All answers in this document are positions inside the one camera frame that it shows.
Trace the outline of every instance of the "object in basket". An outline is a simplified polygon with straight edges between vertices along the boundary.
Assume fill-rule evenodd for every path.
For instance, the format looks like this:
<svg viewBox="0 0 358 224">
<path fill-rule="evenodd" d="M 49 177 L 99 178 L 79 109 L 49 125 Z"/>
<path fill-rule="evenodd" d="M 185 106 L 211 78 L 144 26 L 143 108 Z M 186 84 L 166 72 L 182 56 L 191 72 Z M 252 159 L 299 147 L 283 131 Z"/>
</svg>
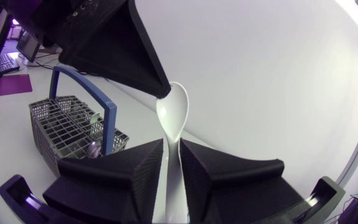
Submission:
<svg viewBox="0 0 358 224">
<path fill-rule="evenodd" d="M 91 125 L 91 131 L 89 132 L 89 134 L 94 133 L 94 129 L 95 129 L 94 123 L 96 123 L 98 121 L 98 118 L 99 118 L 99 112 L 97 112 L 91 116 L 91 119 L 89 120 L 89 124 Z"/>
<path fill-rule="evenodd" d="M 102 145 L 100 141 L 93 141 L 86 149 L 86 156 L 90 159 L 95 159 L 99 156 Z"/>
</svg>

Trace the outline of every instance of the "spoon handle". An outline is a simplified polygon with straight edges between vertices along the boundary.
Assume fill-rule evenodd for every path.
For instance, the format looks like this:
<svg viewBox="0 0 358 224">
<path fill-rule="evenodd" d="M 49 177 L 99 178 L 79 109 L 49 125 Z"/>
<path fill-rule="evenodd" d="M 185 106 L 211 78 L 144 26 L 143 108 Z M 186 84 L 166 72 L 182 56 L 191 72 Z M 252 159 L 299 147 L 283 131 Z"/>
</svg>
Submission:
<svg viewBox="0 0 358 224">
<path fill-rule="evenodd" d="M 165 219 L 167 223 L 187 223 L 185 182 L 179 160 L 179 141 L 168 140 L 169 160 L 167 171 L 167 197 Z"/>
</svg>

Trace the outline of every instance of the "white wall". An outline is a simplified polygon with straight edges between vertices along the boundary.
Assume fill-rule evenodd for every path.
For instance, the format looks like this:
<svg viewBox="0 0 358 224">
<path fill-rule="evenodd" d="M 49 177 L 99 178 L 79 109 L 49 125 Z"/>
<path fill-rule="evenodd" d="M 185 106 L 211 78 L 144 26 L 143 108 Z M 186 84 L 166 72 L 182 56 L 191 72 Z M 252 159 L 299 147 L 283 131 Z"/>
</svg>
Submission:
<svg viewBox="0 0 358 224">
<path fill-rule="evenodd" d="M 189 133 L 240 157 L 283 160 L 304 197 L 320 177 L 338 178 L 358 141 L 358 26 L 338 4 L 136 4 L 168 79 L 188 90 Z"/>
<path fill-rule="evenodd" d="M 357 0 L 334 0 L 336 1 L 346 13 L 353 19 L 358 26 L 358 5 Z"/>
</svg>

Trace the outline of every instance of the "gray mesh basket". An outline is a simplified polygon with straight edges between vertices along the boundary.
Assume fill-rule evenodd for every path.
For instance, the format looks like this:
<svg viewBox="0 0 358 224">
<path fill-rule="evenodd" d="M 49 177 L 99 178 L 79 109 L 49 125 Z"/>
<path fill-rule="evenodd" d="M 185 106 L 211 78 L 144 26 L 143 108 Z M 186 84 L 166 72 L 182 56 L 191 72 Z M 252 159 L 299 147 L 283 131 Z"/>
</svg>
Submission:
<svg viewBox="0 0 358 224">
<path fill-rule="evenodd" d="M 41 100 L 29 108 L 35 145 L 56 176 L 59 159 L 83 159 L 92 141 L 103 143 L 103 118 L 99 116 L 90 124 L 95 112 L 75 96 Z M 128 140 L 127 135 L 114 129 L 112 153 L 124 150 Z"/>
</svg>

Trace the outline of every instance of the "white table surface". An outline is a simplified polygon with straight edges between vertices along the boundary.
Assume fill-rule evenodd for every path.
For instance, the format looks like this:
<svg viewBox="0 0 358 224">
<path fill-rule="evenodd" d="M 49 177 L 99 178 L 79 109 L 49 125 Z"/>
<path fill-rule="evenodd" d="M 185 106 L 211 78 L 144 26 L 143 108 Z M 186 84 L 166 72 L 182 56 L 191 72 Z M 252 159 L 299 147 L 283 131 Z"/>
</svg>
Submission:
<svg viewBox="0 0 358 224">
<path fill-rule="evenodd" d="M 40 58 L 38 61 L 45 63 L 54 58 L 57 58 L 57 56 L 51 55 Z M 56 64 L 57 60 L 49 63 L 52 66 Z M 25 178 L 33 194 L 43 200 L 43 192 L 53 183 L 56 177 L 52 174 L 34 144 L 28 105 L 48 97 L 52 71 L 41 67 L 27 67 L 8 75 L 15 74 L 29 74 L 33 90 L 30 93 L 0 96 L 0 186 L 13 175 L 20 174 Z M 113 82 L 107 82 L 104 78 L 89 75 L 86 78 L 117 105 L 116 128 L 129 136 L 127 149 L 164 138 L 164 154 L 153 217 L 153 222 L 164 222 L 168 147 L 157 114 L 116 88 Z M 101 116 L 103 116 L 102 107 L 79 84 L 66 75 L 60 75 L 57 95 L 75 95 L 81 101 L 89 104 L 89 107 L 93 110 L 100 111 Z M 208 146 L 185 131 L 182 132 L 181 136 L 187 140 Z M 0 196 L 0 223 L 20 222 Z"/>
</svg>

